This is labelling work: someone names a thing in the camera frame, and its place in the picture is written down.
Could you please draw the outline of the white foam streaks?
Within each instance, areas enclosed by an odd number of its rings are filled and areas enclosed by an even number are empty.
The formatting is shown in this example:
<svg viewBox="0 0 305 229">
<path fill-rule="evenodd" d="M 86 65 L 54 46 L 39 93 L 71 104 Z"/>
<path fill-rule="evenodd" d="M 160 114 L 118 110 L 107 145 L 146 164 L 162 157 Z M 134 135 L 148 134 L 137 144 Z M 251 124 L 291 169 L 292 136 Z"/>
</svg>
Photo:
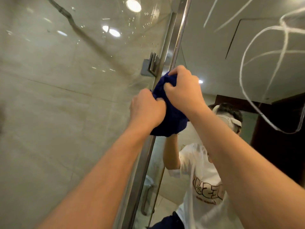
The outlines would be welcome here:
<svg viewBox="0 0 305 229">
<path fill-rule="evenodd" d="M 287 49 L 288 48 L 288 41 L 289 41 L 289 35 L 290 34 L 305 35 L 305 29 L 294 28 L 294 27 L 291 27 L 291 26 L 287 25 L 286 19 L 291 18 L 292 16 L 295 16 L 295 15 L 303 15 L 303 16 L 305 16 L 305 5 L 303 7 L 300 7 L 298 9 L 296 9 L 296 10 L 293 10 L 293 11 L 285 13 L 279 19 L 278 25 L 269 26 L 269 27 L 264 28 L 263 30 L 261 30 L 259 33 L 257 33 L 253 37 L 253 39 L 249 42 L 249 44 L 247 45 L 247 47 L 246 47 L 246 49 L 245 49 L 245 51 L 244 51 L 244 53 L 242 55 L 241 65 L 240 65 L 240 69 L 239 69 L 239 86 L 241 88 L 242 94 L 245 97 L 245 99 L 248 101 L 248 103 L 251 105 L 251 107 L 253 107 L 254 112 L 258 113 L 269 126 L 271 126 L 274 130 L 282 132 L 284 134 L 296 134 L 297 132 L 299 132 L 302 129 L 303 123 L 304 123 L 304 120 L 305 120 L 305 103 L 304 103 L 302 111 L 300 113 L 299 123 L 297 125 L 296 130 L 293 131 L 293 132 L 285 132 L 282 129 L 280 129 L 279 127 L 277 127 L 276 125 L 274 125 L 269 120 L 269 118 L 262 113 L 262 111 L 259 109 L 259 107 L 257 105 L 255 105 L 254 102 L 249 98 L 249 96 L 247 95 L 247 93 L 246 93 L 246 91 L 244 89 L 244 86 L 243 86 L 242 72 L 243 72 L 243 69 L 244 69 L 244 67 L 246 65 L 248 65 L 252 61 L 256 60 L 257 58 L 264 57 L 264 56 L 267 56 L 267 55 L 272 55 L 272 54 L 279 54 L 279 58 L 278 58 L 278 62 L 276 64 L 276 67 L 275 67 L 275 69 L 273 71 L 273 74 L 272 74 L 272 76 L 270 78 L 270 81 L 269 81 L 269 83 L 267 85 L 267 88 L 266 88 L 266 90 L 265 90 L 265 92 L 264 92 L 264 94 L 262 96 L 262 100 L 264 100 L 266 95 L 267 95 L 267 93 L 269 92 L 269 88 L 270 88 L 271 84 L 273 83 L 273 80 L 276 77 L 276 75 L 278 73 L 278 70 L 280 69 L 280 66 L 281 66 L 281 64 L 282 64 L 282 62 L 284 60 L 284 56 L 286 54 L 304 54 L 304 64 L 303 65 L 305 66 L 305 50 L 288 50 Z M 255 57 L 251 58 L 248 61 L 245 61 L 246 54 L 247 54 L 250 46 L 253 44 L 253 42 L 261 34 L 267 32 L 269 30 L 277 30 L 277 31 L 282 31 L 283 32 L 283 46 L 282 46 L 282 49 L 275 50 L 275 51 L 265 52 L 265 53 L 259 54 L 259 55 L 255 56 Z"/>
</svg>

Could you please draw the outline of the person's left forearm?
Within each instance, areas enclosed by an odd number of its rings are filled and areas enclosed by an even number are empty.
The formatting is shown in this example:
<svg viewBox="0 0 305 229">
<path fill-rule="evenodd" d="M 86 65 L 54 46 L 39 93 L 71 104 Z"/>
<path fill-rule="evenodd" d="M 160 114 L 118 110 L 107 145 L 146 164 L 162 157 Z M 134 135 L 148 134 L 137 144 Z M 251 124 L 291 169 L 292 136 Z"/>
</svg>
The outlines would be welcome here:
<svg viewBox="0 0 305 229">
<path fill-rule="evenodd" d="M 156 123 L 131 121 L 37 229 L 112 229 L 133 164 Z"/>
</svg>

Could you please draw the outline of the wall mirror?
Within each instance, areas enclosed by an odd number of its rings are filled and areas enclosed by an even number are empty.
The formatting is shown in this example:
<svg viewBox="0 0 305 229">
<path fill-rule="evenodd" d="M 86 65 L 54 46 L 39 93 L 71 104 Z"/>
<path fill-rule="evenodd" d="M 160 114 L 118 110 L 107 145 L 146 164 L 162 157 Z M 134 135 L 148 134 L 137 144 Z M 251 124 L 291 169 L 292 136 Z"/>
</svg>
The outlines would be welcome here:
<svg viewBox="0 0 305 229">
<path fill-rule="evenodd" d="M 199 77 L 201 92 L 227 102 L 243 113 L 242 137 L 254 149 L 295 182 L 304 186 L 305 120 L 296 134 L 274 130 L 254 112 L 239 86 L 242 55 L 253 37 L 278 25 L 287 12 L 305 0 L 192 0 L 174 66 L 184 65 Z M 288 26 L 305 29 L 305 16 L 286 19 Z M 245 61 L 282 49 L 283 32 L 269 30 L 250 46 Z M 288 50 L 305 50 L 305 35 L 290 34 Z M 257 58 L 242 72 L 249 98 L 269 120 L 285 132 L 293 132 L 305 103 L 304 54 L 286 54 L 264 100 L 262 96 L 279 54 Z"/>
</svg>

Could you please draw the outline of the person's left hand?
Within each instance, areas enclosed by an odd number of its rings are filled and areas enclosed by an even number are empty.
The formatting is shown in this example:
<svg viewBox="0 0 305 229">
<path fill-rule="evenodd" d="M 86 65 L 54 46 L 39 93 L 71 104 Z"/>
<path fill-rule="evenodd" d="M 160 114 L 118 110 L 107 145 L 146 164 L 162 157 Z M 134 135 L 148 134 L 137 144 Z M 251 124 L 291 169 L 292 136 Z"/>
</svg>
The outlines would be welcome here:
<svg viewBox="0 0 305 229">
<path fill-rule="evenodd" d="M 152 131 L 160 125 L 165 117 L 166 108 L 156 108 L 152 92 L 145 88 L 133 97 L 130 105 L 131 127 Z"/>
</svg>

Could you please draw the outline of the person's right hand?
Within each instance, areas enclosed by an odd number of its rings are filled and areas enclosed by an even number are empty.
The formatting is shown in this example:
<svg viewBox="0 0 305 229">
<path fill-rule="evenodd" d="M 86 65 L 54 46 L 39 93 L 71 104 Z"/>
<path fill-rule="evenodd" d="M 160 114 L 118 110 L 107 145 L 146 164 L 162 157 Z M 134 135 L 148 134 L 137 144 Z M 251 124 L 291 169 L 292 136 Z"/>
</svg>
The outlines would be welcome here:
<svg viewBox="0 0 305 229">
<path fill-rule="evenodd" d="M 174 74 L 177 74 L 178 91 L 175 98 L 168 98 L 169 101 L 190 121 L 201 121 L 209 108 L 204 102 L 198 77 L 192 75 L 183 65 L 177 66 L 169 73 L 169 75 Z"/>
</svg>

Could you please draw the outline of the steel shower door frame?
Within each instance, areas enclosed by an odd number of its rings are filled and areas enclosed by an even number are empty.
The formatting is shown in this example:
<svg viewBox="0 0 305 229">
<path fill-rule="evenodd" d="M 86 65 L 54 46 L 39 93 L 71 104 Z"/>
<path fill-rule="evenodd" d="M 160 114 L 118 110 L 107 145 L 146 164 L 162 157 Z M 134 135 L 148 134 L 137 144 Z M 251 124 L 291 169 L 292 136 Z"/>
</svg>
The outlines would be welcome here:
<svg viewBox="0 0 305 229">
<path fill-rule="evenodd" d="M 159 79 L 172 70 L 176 63 L 191 1 L 174 1 L 174 5 L 177 7 L 174 7 L 170 14 L 164 44 L 160 53 L 158 74 L 154 83 L 148 87 L 150 90 L 155 88 Z M 164 173 L 162 153 L 165 139 L 165 137 L 150 135 L 145 140 L 142 151 L 135 161 L 112 229 L 145 229 L 149 227 Z M 143 187 L 149 184 L 155 184 L 155 187 L 149 193 L 148 201 L 150 203 L 146 204 L 148 215 L 144 216 L 140 211 Z"/>
</svg>

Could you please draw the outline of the person's right forearm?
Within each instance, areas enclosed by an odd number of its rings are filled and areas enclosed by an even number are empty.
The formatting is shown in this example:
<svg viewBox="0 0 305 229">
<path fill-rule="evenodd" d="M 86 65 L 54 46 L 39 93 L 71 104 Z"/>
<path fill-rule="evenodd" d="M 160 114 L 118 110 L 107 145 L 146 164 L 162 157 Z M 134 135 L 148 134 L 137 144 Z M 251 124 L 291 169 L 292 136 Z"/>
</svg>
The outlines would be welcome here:
<svg viewBox="0 0 305 229">
<path fill-rule="evenodd" d="M 305 229 L 305 189 L 207 106 L 186 108 L 245 229 Z"/>
</svg>

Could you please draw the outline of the grey metal glass hinge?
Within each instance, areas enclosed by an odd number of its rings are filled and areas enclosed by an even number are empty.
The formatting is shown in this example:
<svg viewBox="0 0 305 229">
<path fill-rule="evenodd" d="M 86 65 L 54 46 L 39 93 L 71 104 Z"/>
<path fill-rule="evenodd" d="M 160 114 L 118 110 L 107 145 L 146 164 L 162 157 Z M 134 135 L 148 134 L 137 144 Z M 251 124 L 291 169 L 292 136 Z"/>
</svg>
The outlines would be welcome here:
<svg viewBox="0 0 305 229">
<path fill-rule="evenodd" d="M 160 57 L 156 53 L 151 52 L 150 58 L 143 60 L 140 74 L 142 76 L 157 77 L 159 66 Z"/>
</svg>

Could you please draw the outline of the glass shower panel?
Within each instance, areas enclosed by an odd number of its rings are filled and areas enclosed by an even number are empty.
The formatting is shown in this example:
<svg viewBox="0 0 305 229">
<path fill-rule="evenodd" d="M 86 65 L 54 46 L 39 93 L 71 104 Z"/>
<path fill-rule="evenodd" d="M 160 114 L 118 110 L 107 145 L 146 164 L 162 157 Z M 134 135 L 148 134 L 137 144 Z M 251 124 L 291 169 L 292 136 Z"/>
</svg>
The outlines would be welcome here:
<svg viewBox="0 0 305 229">
<path fill-rule="evenodd" d="M 0 0 L 0 229 L 33 229 L 125 129 L 173 0 Z"/>
</svg>

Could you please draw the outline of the dark blue cleaning cloth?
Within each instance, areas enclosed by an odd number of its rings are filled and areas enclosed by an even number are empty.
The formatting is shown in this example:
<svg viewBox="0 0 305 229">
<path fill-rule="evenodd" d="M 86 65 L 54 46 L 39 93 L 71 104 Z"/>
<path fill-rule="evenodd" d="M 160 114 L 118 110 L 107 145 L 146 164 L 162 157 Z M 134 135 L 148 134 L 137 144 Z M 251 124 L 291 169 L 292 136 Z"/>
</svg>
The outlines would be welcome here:
<svg viewBox="0 0 305 229">
<path fill-rule="evenodd" d="M 178 134 L 187 127 L 189 119 L 177 108 L 175 108 L 166 96 L 164 84 L 169 83 L 173 87 L 177 84 L 177 74 L 169 75 L 167 72 L 160 78 L 156 84 L 152 95 L 155 99 L 162 98 L 166 103 L 166 114 L 160 125 L 155 127 L 150 135 L 170 137 L 173 134 Z"/>
</svg>

